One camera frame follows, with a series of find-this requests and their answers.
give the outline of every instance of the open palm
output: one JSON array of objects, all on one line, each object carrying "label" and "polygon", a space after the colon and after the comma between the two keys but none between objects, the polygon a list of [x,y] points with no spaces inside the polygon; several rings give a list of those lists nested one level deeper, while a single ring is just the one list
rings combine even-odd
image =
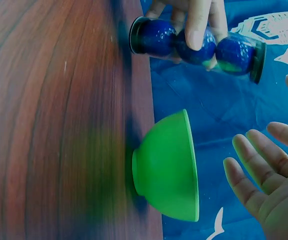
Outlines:
[{"label": "open palm", "polygon": [[[288,125],[271,122],[268,132],[288,146]],[[262,191],[246,177],[239,163],[224,160],[228,183],[259,221],[267,239],[288,240],[288,155],[257,130],[233,138],[237,155]]]}]

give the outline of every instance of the bowl rim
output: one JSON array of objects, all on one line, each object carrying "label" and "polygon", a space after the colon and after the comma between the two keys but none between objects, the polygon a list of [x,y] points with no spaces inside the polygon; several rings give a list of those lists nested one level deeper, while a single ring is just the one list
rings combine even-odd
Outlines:
[{"label": "bowl rim", "polygon": [[192,130],[191,130],[191,124],[189,115],[186,109],[183,109],[184,119],[185,119],[185,125],[187,129],[188,134],[188,141],[189,141],[189,148],[190,148],[190,154],[191,154],[191,160],[192,160],[192,166],[193,166],[193,178],[194,178],[194,191],[195,191],[195,215],[194,220],[197,222],[199,220],[199,183],[198,183],[198,170],[197,170],[197,164],[196,164],[196,156],[195,156],[195,150],[194,150],[194,142],[193,142],[193,136],[192,136]]}]

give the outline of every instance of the green bowl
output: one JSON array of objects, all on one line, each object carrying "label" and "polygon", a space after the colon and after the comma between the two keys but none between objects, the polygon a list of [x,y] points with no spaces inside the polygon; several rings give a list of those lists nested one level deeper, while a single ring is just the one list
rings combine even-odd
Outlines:
[{"label": "green bowl", "polygon": [[199,220],[198,174],[185,109],[162,119],[147,133],[133,153],[132,174],[137,194],[162,214]]}]

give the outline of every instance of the blue surface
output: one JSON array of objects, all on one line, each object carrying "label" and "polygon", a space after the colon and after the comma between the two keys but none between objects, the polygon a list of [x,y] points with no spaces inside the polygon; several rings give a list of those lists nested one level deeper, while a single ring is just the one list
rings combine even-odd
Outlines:
[{"label": "blue surface", "polygon": [[216,40],[209,29],[206,29],[202,47],[199,51],[190,49],[185,40],[185,30],[179,32],[176,38],[175,47],[178,55],[187,63],[201,65],[203,62],[210,60],[216,48]]},{"label": "blue surface", "polygon": [[[141,0],[146,12],[152,1]],[[288,0],[226,0],[229,28],[249,17],[288,11]],[[162,18],[168,19],[166,7]],[[165,240],[206,240],[223,207],[224,233],[214,240],[263,240],[259,224],[238,202],[223,169],[225,157],[237,157],[231,140],[271,121],[288,124],[288,64],[274,61],[288,45],[268,45],[259,85],[240,77],[206,72],[203,67],[150,59],[155,121],[187,109],[196,152],[200,219],[182,222],[162,217]]]}]

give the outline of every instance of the wooden table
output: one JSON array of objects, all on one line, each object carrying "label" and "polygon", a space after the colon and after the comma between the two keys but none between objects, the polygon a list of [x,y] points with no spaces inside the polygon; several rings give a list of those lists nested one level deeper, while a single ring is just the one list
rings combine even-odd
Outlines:
[{"label": "wooden table", "polygon": [[0,239],[162,240],[132,151],[154,124],[139,0],[0,0]]}]

